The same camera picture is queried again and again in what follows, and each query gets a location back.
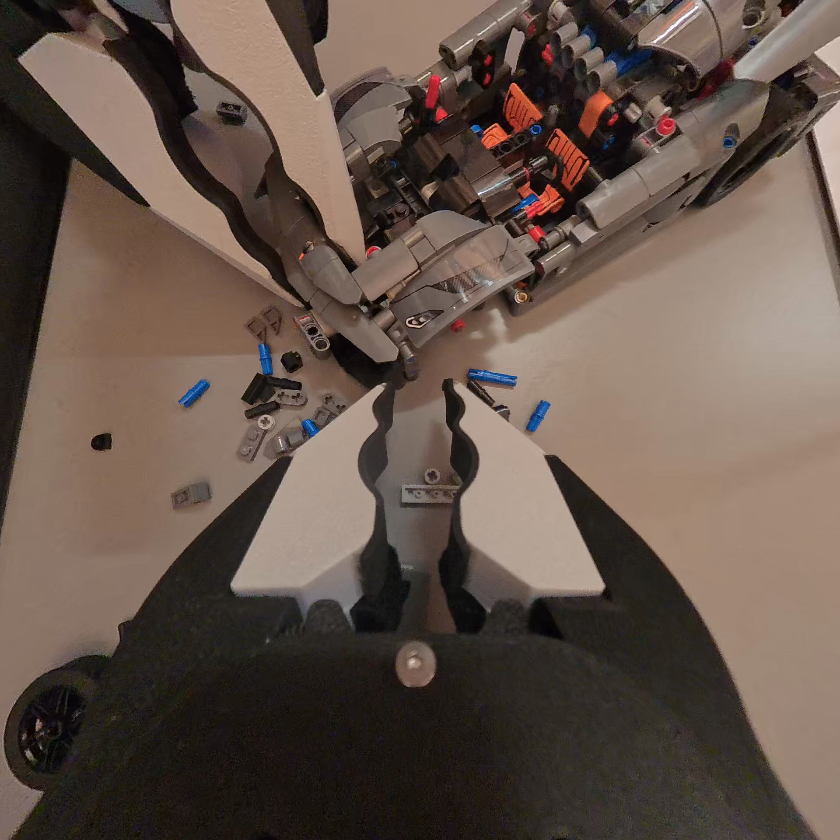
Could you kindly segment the black lego pin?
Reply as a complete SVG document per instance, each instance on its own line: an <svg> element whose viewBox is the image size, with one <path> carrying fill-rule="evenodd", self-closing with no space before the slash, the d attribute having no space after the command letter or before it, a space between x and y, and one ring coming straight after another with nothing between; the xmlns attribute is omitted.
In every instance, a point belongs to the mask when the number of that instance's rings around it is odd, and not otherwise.
<svg viewBox="0 0 840 840"><path fill-rule="evenodd" d="M497 402L495 398L488 392L485 386L483 386L483 384L481 384L479 381L468 379L466 386L470 390L470 392L473 393L474 396L480 399L497 415L502 417L507 422L510 422L510 407Z"/></svg>

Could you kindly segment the grey lego car model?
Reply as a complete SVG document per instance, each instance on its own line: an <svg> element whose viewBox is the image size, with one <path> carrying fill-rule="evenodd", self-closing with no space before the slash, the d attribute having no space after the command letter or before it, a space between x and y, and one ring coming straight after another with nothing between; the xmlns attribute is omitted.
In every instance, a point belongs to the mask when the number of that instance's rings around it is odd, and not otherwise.
<svg viewBox="0 0 840 840"><path fill-rule="evenodd" d="M281 234L339 367L367 389L489 298L550 297L733 193L838 103L817 51L771 82L734 65L803 2L495 2L417 77L334 100L366 247L352 265L283 166Z"/></svg>

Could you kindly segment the black lego wheel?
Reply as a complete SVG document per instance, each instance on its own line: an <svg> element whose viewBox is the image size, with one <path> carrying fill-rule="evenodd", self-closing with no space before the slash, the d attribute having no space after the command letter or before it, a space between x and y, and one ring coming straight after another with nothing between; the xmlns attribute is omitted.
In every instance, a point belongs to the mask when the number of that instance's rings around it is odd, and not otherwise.
<svg viewBox="0 0 840 840"><path fill-rule="evenodd" d="M80 656L37 677L18 696L3 746L19 783L44 792L58 781L109 661L106 654Z"/></svg>

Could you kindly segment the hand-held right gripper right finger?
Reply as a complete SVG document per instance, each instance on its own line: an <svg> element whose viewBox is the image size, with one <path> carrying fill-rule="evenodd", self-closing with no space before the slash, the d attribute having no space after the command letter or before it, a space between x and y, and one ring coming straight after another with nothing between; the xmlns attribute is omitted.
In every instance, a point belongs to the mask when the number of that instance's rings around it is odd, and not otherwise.
<svg viewBox="0 0 840 840"><path fill-rule="evenodd" d="M477 634L499 603L530 618L546 599L596 599L606 584L548 457L469 388L443 382L451 507L441 586L459 634Z"/></svg>

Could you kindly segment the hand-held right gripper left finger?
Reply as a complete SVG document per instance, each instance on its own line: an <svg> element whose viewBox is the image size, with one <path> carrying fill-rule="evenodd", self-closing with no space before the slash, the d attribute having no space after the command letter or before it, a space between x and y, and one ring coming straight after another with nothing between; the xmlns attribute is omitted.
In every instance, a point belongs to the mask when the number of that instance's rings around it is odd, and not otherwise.
<svg viewBox="0 0 840 840"><path fill-rule="evenodd" d="M394 632L410 590L377 480L388 463L396 387L378 385L287 459L231 582L240 596L336 602L363 633Z"/></svg>

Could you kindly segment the light grey long lego plate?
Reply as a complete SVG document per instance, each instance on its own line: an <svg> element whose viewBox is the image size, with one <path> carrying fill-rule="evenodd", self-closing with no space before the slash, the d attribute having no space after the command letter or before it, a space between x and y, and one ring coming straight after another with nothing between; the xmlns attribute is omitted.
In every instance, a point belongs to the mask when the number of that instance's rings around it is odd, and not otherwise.
<svg viewBox="0 0 840 840"><path fill-rule="evenodd" d="M449 506L459 490L458 485L402 485L400 505L404 508Z"/></svg>

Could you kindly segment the pile of small lego pieces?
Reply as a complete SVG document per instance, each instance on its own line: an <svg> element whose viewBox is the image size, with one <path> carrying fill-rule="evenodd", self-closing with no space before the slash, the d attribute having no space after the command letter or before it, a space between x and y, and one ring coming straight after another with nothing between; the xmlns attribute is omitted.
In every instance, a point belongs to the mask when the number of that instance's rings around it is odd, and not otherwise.
<svg viewBox="0 0 840 840"><path fill-rule="evenodd" d="M310 418L323 430L350 406L351 400L329 378L333 367L331 342L316 319L306 312L287 318L271 302L247 321L257 345L270 346L274 374L256 373L240 397L245 434L238 457L254 462L289 458L307 442L301 420Z"/></svg>

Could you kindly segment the black perforated board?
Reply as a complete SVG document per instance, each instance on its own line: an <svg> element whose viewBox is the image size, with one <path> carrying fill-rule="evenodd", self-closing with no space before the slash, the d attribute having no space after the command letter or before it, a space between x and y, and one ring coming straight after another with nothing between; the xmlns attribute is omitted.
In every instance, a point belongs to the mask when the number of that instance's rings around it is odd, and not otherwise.
<svg viewBox="0 0 840 840"><path fill-rule="evenodd" d="M5 520L64 207L69 159L19 150L2 163L1 520Z"/></svg>

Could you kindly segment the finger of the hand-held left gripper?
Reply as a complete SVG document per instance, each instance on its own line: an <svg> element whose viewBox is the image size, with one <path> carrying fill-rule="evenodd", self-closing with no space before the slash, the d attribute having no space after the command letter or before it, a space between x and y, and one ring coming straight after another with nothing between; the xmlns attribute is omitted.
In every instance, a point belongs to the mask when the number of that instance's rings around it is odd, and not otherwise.
<svg viewBox="0 0 840 840"><path fill-rule="evenodd" d="M171 19L209 74L256 110L327 237L360 263L360 214L306 15L292 2L174 1Z"/></svg>
<svg viewBox="0 0 840 840"><path fill-rule="evenodd" d="M128 34L48 35L20 60L150 209L264 287L299 307L309 280L291 234L266 240L243 204L241 171L229 160L207 168L193 145L207 123L181 118L162 70ZM278 26L174 26L199 72L232 91L257 117L272 153L265 159L267 196L279 223L275 172L285 166L292 188L310 197L310 83Z"/></svg>

